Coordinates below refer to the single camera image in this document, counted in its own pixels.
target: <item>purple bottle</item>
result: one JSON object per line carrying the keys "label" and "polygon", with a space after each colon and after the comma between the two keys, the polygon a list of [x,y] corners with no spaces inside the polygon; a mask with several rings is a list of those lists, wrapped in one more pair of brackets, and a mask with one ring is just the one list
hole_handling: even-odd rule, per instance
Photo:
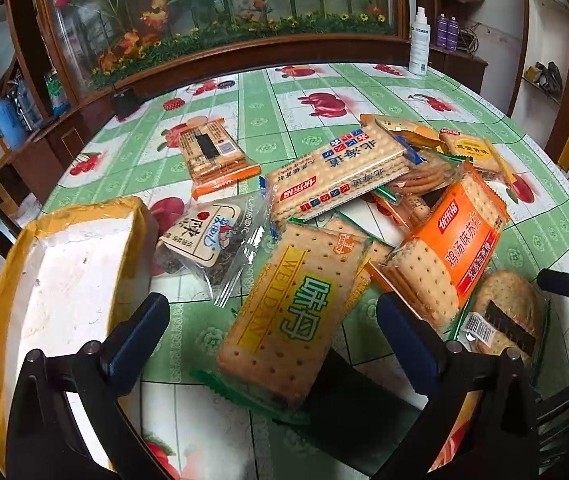
{"label": "purple bottle", "polygon": [[447,28],[449,27],[449,20],[446,19],[444,14],[440,14],[438,18],[438,28],[436,36],[436,45],[442,48],[447,47]]}
{"label": "purple bottle", "polygon": [[452,16],[447,25],[447,50],[455,52],[458,48],[458,22]]}

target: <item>white bottle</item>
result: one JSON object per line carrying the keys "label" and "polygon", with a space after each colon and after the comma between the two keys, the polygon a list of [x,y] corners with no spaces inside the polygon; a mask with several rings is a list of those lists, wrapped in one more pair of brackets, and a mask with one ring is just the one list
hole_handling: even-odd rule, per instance
{"label": "white bottle", "polygon": [[416,19],[411,24],[411,53],[409,55],[409,71],[412,74],[427,75],[430,37],[431,27],[427,25],[425,8],[418,7]]}

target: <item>green checkered tablecloth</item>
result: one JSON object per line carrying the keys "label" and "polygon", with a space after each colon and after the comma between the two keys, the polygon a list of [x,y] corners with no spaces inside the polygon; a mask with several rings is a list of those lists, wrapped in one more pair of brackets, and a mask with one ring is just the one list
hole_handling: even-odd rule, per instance
{"label": "green checkered tablecloth", "polygon": [[[495,143],[532,196],[527,199],[531,203],[516,203],[503,185],[491,184],[507,203],[512,218],[491,264],[515,270],[527,280],[546,267],[569,272],[569,182],[510,118],[451,78],[433,70],[418,78],[402,67],[344,63],[270,68],[214,81],[216,85],[196,84],[151,100],[123,123],[115,118],[109,121],[69,168],[42,210],[127,195],[139,196],[150,207],[168,197],[187,202],[191,182],[183,157],[177,147],[165,143],[162,132],[195,116],[224,118],[231,135],[267,173],[353,130],[361,113],[383,113],[436,129],[476,134]],[[331,102],[330,112],[302,102],[301,98],[313,93],[328,94],[321,98]],[[162,105],[173,97],[182,98],[185,104],[166,112]],[[95,167],[73,169],[94,154],[99,160]],[[255,189],[257,178],[201,200]],[[375,205],[356,199],[341,211],[391,244],[401,240],[399,231]],[[320,225],[324,221],[317,219]],[[241,306],[273,249],[271,240],[265,239],[230,308],[213,306],[188,273],[158,276],[151,282],[152,291],[168,297],[171,321],[142,378],[142,425],[148,439],[161,440],[173,453],[169,461],[183,478],[363,478],[293,431],[216,396],[189,374],[193,367],[213,364],[216,349],[233,322],[231,308]],[[357,370],[423,406],[426,399],[409,386],[376,324],[376,300],[372,289],[365,292],[335,335],[334,348]],[[568,383],[569,299],[556,297],[539,386],[543,394],[551,394]]]}

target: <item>barcode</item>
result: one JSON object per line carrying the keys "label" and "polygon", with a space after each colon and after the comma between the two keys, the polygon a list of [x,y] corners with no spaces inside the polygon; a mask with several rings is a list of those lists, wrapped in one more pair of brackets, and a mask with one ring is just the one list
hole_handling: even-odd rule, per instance
{"label": "barcode", "polygon": [[465,319],[465,324],[463,324],[460,330],[470,333],[489,347],[492,345],[493,337],[496,335],[496,329],[477,312],[469,313],[469,316]]}
{"label": "barcode", "polygon": [[226,155],[227,153],[235,152],[236,148],[233,147],[231,142],[223,142],[222,144],[218,145],[218,150],[220,154]]}

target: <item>glass panel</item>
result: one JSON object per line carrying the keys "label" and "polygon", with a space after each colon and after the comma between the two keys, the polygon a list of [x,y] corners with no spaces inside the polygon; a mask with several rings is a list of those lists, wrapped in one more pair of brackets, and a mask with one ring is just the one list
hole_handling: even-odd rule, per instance
{"label": "glass panel", "polygon": [[168,60],[297,32],[393,34],[389,0],[50,0],[84,93]]}

